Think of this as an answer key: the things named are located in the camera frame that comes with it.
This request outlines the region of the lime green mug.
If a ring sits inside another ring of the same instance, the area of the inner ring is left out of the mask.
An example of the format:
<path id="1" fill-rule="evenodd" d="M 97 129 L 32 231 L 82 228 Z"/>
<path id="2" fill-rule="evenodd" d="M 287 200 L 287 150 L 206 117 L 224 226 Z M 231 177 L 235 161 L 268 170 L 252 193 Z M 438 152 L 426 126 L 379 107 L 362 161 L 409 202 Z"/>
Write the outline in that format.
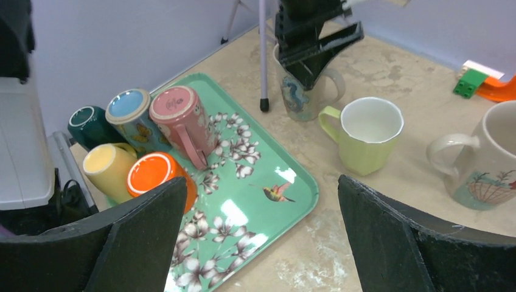
<path id="1" fill-rule="evenodd" d="M 366 176 L 387 162 L 405 126 L 400 108 L 379 97 L 362 97 L 338 110 L 326 106 L 318 122 L 338 144 L 338 154 L 348 171 Z"/>

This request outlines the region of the blue butterfly mug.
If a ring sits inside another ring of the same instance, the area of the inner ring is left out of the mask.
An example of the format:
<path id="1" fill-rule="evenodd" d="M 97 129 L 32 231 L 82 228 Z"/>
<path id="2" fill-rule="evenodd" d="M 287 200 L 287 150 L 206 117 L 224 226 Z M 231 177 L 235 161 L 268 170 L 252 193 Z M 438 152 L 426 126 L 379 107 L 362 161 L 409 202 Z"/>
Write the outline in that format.
<path id="1" fill-rule="evenodd" d="M 126 139 L 137 154 L 169 152 L 172 146 L 150 118 L 151 97 L 144 89 L 119 93 L 105 110 L 106 120 Z"/>

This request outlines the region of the pink mug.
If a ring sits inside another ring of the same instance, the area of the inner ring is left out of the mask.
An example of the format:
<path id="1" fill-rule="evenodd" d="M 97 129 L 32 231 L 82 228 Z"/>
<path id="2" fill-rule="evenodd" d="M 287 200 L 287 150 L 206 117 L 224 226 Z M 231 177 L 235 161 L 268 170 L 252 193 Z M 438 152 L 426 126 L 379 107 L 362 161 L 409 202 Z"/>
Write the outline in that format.
<path id="1" fill-rule="evenodd" d="M 149 107 L 161 133 L 198 170 L 209 167 L 218 134 L 198 93 L 189 86 L 173 86 L 159 93 Z"/>

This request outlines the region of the cream mug with seahorse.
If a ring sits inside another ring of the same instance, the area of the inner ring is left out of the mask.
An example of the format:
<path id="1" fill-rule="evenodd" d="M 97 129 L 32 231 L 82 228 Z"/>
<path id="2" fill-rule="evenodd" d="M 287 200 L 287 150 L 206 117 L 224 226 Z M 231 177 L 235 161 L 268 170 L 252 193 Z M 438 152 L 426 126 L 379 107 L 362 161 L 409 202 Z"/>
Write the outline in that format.
<path id="1" fill-rule="evenodd" d="M 326 68 L 315 86 L 311 90 L 305 90 L 280 64 L 278 44 L 273 48 L 273 60 L 287 115 L 295 121 L 307 122 L 316 119 L 325 106 L 341 100 L 346 92 L 344 78 L 336 69 Z M 333 98 L 326 94 L 326 79 L 335 85 L 336 94 Z"/>

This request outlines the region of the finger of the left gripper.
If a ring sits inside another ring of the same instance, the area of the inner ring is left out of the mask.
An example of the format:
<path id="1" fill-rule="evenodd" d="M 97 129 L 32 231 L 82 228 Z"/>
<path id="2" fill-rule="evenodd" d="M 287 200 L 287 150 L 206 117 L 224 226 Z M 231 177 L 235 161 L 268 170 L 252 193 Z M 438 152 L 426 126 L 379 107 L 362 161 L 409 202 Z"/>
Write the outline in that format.
<path id="1" fill-rule="evenodd" d="M 359 21 L 320 40 L 310 40 L 291 49 L 282 49 L 279 61 L 285 66 L 304 63 L 306 66 L 324 67 L 342 50 L 363 38 L 363 25 Z"/>
<path id="2" fill-rule="evenodd" d="M 284 69 L 290 73 L 304 89 L 312 89 L 323 70 L 335 57 L 334 50 L 284 51 Z"/>

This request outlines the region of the cream mug with basket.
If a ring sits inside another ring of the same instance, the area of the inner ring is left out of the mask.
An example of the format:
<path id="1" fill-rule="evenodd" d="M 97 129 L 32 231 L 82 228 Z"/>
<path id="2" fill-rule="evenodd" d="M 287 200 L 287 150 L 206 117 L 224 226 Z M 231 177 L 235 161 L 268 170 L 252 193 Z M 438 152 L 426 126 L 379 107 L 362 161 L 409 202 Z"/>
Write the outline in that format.
<path id="1" fill-rule="evenodd" d="M 488 210 L 515 198 L 515 101 L 491 107 L 472 134 L 448 134 L 427 146 L 456 202 Z"/>

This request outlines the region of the orange mug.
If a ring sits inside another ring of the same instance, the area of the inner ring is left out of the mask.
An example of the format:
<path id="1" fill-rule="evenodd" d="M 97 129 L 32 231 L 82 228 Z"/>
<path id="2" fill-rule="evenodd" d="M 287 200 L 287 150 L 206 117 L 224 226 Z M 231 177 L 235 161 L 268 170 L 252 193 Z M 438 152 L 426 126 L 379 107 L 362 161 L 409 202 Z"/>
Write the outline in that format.
<path id="1" fill-rule="evenodd" d="M 172 178 L 179 177 L 186 179 L 187 198 L 184 208 L 184 214 L 186 214 L 197 199 L 197 185 L 176 159 L 168 153 L 157 151 L 138 159 L 127 175 L 126 187 L 129 194 L 136 198 Z"/>

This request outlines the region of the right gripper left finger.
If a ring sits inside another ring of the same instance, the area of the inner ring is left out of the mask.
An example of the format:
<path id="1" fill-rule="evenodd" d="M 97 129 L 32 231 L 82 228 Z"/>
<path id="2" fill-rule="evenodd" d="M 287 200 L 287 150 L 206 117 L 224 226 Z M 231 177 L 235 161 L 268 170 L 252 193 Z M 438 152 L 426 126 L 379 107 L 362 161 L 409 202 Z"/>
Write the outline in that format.
<path id="1" fill-rule="evenodd" d="M 1 240 L 2 291 L 163 291 L 187 198 L 173 178 L 40 235 Z"/>

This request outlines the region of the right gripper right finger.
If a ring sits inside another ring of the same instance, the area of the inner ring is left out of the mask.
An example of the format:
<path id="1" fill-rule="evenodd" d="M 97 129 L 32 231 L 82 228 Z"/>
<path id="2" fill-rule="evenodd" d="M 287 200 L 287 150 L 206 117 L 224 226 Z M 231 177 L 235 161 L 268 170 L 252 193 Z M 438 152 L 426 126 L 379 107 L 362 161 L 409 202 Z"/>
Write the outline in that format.
<path id="1" fill-rule="evenodd" d="M 363 291 L 514 291 L 515 239 L 396 201 L 350 176 L 338 199 Z"/>

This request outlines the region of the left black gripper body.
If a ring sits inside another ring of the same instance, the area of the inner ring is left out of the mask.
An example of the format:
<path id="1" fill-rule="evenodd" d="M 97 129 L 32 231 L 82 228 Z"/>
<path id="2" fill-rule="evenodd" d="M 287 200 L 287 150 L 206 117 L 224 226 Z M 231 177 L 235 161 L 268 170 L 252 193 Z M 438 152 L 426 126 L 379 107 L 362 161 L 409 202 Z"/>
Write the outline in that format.
<path id="1" fill-rule="evenodd" d="M 319 38 L 324 23 L 345 14 L 346 1 L 281 1 L 276 13 L 275 37 L 280 44 L 301 44 Z"/>

